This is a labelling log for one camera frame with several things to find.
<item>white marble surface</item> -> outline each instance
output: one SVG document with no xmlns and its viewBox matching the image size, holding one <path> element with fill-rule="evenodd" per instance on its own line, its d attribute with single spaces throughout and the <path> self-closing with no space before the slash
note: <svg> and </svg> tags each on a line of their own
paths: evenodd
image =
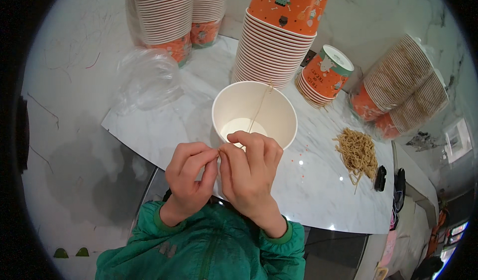
<svg viewBox="0 0 478 280">
<path fill-rule="evenodd" d="M 250 0 L 228 0 L 220 34 L 240 38 L 244 10 Z M 397 142 L 412 157 L 443 197 L 452 198 L 478 179 L 478 151 L 473 148 L 454 163 L 443 159 L 446 131 L 464 118 L 475 147 L 478 135 L 478 79 L 470 50 L 452 12 L 443 0 L 328 0 L 312 50 L 324 44 L 341 50 L 356 71 L 344 90 L 350 90 L 404 33 L 433 48 L 433 64 L 442 73 L 450 104 L 429 123 Z M 412 140 L 418 131 L 429 139 Z"/>
<path fill-rule="evenodd" d="M 213 47 L 195 50 L 192 60 L 181 70 L 186 94 L 178 100 L 128 116 L 110 111 L 102 126 L 162 169 L 178 143 L 203 141 L 219 146 L 212 128 L 211 107 L 217 93 L 229 84 L 237 44 L 235 39 L 220 36 Z M 332 141 L 345 127 L 361 130 L 349 116 L 346 94 L 339 94 L 326 112 L 307 104 L 293 84 L 283 92 L 294 105 L 299 127 L 296 139 L 284 152 L 272 186 L 281 213 L 313 227 L 387 233 L 393 192 L 391 143 L 375 142 L 378 162 L 389 171 L 384 192 L 372 190 L 371 181 L 363 177 L 354 195 L 355 187 L 335 151 L 336 141 Z M 220 197 L 219 183 L 214 194 Z"/>
</svg>

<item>pile of string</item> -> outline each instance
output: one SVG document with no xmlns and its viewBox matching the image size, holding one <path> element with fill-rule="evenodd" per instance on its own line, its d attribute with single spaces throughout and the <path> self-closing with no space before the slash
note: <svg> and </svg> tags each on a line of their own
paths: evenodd
<svg viewBox="0 0 478 280">
<path fill-rule="evenodd" d="M 362 175 L 368 176 L 372 182 L 377 176 L 378 163 L 375 157 L 375 145 L 372 137 L 364 133 L 345 128 L 342 134 L 332 139 L 338 141 L 335 148 L 340 152 L 345 167 L 349 170 L 349 178 L 357 191 Z"/>
</svg>

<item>marble countertop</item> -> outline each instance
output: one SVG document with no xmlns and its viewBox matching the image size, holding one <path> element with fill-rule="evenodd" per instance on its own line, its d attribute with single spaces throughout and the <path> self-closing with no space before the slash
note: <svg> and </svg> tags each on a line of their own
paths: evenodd
<svg viewBox="0 0 478 280">
<path fill-rule="evenodd" d="M 194 50 L 181 69 L 185 94 L 156 110 L 137 110 L 128 116 L 110 111 L 102 126 L 148 161 L 165 169 L 176 145 L 202 141 L 220 145 L 212 128 L 211 107 L 221 89 L 229 84 L 238 41 L 219 36 L 207 49 Z M 375 142 L 379 165 L 388 171 L 383 192 L 372 189 L 362 177 L 357 192 L 332 141 L 345 127 L 363 131 L 341 92 L 327 111 L 311 107 L 290 83 L 283 91 L 298 119 L 297 136 L 284 151 L 272 186 L 281 213 L 303 225 L 354 233 L 386 234 L 393 195 L 391 142 Z M 222 192 L 216 182 L 214 195 Z"/>
</svg>

